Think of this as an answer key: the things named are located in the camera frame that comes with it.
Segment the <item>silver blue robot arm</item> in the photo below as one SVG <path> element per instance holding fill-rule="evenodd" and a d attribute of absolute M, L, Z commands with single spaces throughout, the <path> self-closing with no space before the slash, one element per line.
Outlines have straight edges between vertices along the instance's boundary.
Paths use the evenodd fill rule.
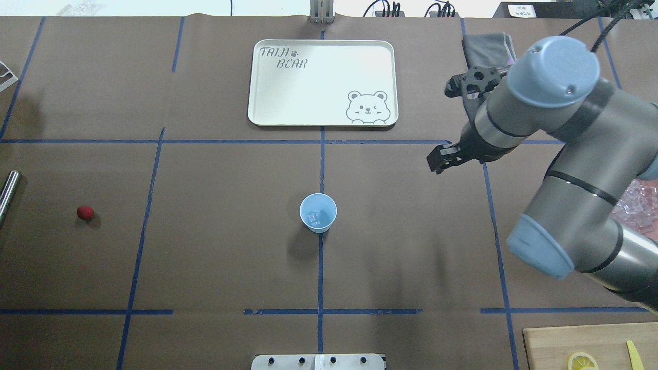
<path fill-rule="evenodd" d="M 468 123 L 457 143 L 426 157 L 430 171 L 496 161 L 536 131 L 562 141 L 508 250 L 545 275 L 578 271 L 656 313 L 656 241 L 611 218 L 634 179 L 656 179 L 656 104 L 602 78 L 595 53 L 565 35 L 535 42 L 502 70 L 473 66 L 447 82 Z"/>

